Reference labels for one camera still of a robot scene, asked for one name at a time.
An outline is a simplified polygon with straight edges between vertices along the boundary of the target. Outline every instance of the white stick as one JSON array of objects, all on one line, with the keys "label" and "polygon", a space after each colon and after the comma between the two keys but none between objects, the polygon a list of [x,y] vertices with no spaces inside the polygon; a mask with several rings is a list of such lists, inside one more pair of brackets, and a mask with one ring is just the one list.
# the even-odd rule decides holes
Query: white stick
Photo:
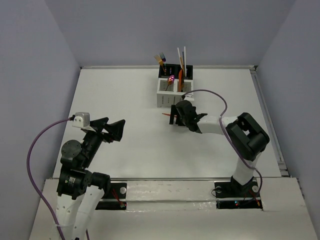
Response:
[{"label": "white stick", "polygon": [[186,54],[186,46],[184,46],[184,75],[187,76],[187,54]]},{"label": "white stick", "polygon": [[179,48],[177,47],[177,49],[178,49],[178,54],[179,54],[179,63],[180,63],[180,67],[181,67],[181,69],[184,69],[183,67],[182,67],[182,64],[181,64],[181,60],[180,60],[180,50],[179,50]]}]

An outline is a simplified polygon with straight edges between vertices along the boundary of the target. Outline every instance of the black basket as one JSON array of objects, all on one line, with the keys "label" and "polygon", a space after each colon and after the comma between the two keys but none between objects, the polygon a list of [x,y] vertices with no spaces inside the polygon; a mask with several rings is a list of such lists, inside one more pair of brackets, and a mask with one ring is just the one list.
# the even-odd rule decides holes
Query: black basket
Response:
[{"label": "black basket", "polygon": [[[179,64],[166,64],[163,65],[165,72],[161,66],[159,66],[159,78],[166,79],[171,75],[174,75],[175,79],[179,79],[179,72],[181,70],[181,66]],[[194,66],[187,65],[186,66],[186,76],[185,80],[193,80],[194,77]]]}]

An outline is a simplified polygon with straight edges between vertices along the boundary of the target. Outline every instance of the white table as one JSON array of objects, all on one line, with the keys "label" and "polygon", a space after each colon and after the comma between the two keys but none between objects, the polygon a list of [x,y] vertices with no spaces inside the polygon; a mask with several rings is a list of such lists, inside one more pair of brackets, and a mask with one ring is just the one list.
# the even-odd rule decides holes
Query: white table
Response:
[{"label": "white table", "polygon": [[[254,83],[248,69],[198,69],[194,89],[209,89],[228,103],[226,117],[250,113],[267,131]],[[237,155],[222,135],[198,134],[169,125],[169,108],[157,108],[158,69],[82,69],[70,116],[89,112],[91,120],[125,119],[121,142],[103,143],[89,170],[112,178],[229,178]],[[194,93],[198,113],[218,116],[223,102],[207,92]],[[81,141],[84,133],[68,122],[62,144]],[[60,175],[61,154],[54,178]],[[268,144],[257,168],[264,177],[280,177],[272,144]]]},{"label": "white table", "polygon": [[[58,180],[43,194],[57,204]],[[96,210],[91,240],[317,240],[295,178],[264,178],[260,209],[216,208],[213,181],[128,181],[127,210]],[[47,240],[53,219],[41,200],[30,240]]]}]

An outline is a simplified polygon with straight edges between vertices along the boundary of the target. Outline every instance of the wall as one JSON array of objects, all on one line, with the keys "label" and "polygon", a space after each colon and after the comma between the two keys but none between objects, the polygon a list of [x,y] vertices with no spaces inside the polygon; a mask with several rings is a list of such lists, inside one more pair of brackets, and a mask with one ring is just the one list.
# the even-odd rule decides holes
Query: wall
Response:
[{"label": "wall", "polygon": [[[35,136],[68,116],[79,76],[43,0],[4,0],[0,7],[0,239],[29,239],[39,198],[26,157]],[[51,176],[65,126],[41,137],[31,156],[42,188]]]},{"label": "wall", "polygon": [[257,65],[295,0],[46,0],[81,66]]},{"label": "wall", "polygon": [[297,0],[258,67],[289,172],[320,238],[320,1]]}]

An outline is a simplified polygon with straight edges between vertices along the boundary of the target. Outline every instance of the fork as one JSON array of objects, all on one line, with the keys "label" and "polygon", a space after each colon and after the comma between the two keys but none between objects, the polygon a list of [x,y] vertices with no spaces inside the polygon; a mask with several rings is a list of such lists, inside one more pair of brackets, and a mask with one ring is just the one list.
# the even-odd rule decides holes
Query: fork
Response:
[{"label": "fork", "polygon": [[158,55],[155,55],[154,58],[155,58],[155,60],[157,60],[159,65],[162,67],[163,71],[166,72],[166,70],[164,68],[164,61],[162,61],[161,57],[159,57]]},{"label": "fork", "polygon": [[164,66],[166,66],[166,57],[165,57],[163,52],[160,53],[160,57],[161,57],[161,59],[162,59],[162,61],[164,63]]}]

